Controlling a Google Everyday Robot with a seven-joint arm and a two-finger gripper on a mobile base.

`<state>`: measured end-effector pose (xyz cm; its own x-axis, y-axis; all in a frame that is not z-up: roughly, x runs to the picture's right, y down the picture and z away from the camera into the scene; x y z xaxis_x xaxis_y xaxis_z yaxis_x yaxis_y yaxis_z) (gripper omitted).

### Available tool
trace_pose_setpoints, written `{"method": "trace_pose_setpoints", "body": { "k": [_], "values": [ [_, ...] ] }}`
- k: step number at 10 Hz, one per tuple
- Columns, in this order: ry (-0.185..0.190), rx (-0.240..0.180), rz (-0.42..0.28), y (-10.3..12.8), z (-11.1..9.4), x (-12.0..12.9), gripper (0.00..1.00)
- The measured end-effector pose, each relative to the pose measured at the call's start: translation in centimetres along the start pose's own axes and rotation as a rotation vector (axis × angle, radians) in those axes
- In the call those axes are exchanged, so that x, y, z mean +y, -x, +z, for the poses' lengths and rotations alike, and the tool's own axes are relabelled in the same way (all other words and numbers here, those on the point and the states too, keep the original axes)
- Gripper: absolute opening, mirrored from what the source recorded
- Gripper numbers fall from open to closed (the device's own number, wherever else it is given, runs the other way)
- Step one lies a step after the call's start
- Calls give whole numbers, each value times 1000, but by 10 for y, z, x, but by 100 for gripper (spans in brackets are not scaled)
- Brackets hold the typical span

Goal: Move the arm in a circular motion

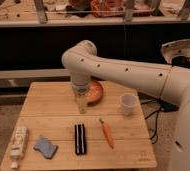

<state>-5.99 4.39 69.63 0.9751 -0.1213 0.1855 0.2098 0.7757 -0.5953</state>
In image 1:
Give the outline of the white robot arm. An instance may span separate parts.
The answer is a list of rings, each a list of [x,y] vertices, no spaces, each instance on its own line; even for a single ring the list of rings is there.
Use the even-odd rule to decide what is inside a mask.
[[[92,77],[113,81],[179,107],[167,171],[190,171],[190,69],[101,58],[95,44],[83,40],[66,50],[62,64],[74,93],[88,92]]]

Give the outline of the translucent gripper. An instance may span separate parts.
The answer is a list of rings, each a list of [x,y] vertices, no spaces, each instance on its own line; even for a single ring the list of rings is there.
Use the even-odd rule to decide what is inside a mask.
[[[75,99],[78,105],[78,110],[80,114],[84,114],[87,112],[87,106],[88,106],[88,101],[87,101],[87,93],[89,91],[90,85],[72,85],[72,89],[75,95]]]

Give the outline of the silver robot base dome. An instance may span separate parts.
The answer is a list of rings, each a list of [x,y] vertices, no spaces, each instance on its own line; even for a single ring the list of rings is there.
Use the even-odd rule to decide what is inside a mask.
[[[168,64],[178,56],[190,57],[190,39],[175,40],[161,46],[161,54]]]

